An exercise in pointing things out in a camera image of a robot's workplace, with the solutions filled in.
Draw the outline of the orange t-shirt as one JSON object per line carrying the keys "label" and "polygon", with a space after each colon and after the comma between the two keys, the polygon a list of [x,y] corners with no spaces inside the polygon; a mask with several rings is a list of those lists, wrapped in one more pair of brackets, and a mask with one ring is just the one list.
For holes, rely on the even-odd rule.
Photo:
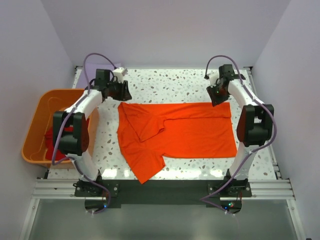
{"label": "orange t-shirt", "polygon": [[234,158],[237,153],[228,102],[118,106],[120,152],[144,184],[165,167],[164,157]]}

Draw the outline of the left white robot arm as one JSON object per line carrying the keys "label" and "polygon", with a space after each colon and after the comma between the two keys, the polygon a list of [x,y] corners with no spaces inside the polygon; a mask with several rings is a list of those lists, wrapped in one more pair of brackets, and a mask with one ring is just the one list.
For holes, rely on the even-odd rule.
{"label": "left white robot arm", "polygon": [[[52,118],[51,164],[56,166],[62,161],[70,160],[80,175],[76,187],[89,193],[98,189],[98,193],[106,198],[111,194],[101,183],[100,171],[89,153],[87,120],[107,98],[123,102],[132,99],[128,81],[124,79],[127,72],[124,67],[114,70],[97,69],[95,78],[88,82],[81,97],[64,111],[56,111]],[[58,152],[64,155],[62,160],[57,158]]]}

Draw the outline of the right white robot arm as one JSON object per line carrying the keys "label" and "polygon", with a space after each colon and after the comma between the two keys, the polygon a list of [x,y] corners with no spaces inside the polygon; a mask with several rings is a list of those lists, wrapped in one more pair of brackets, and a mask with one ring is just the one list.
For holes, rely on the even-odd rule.
{"label": "right white robot arm", "polygon": [[274,119],[274,107],[265,104],[250,90],[242,75],[235,73],[231,64],[219,67],[218,73],[205,72],[204,78],[210,85],[206,88],[214,107],[233,96],[241,108],[236,127],[239,141],[238,150],[231,167],[228,180],[217,190],[210,193],[212,197],[226,190],[232,183],[247,182],[249,171],[259,150],[269,146],[275,139],[277,126]]}

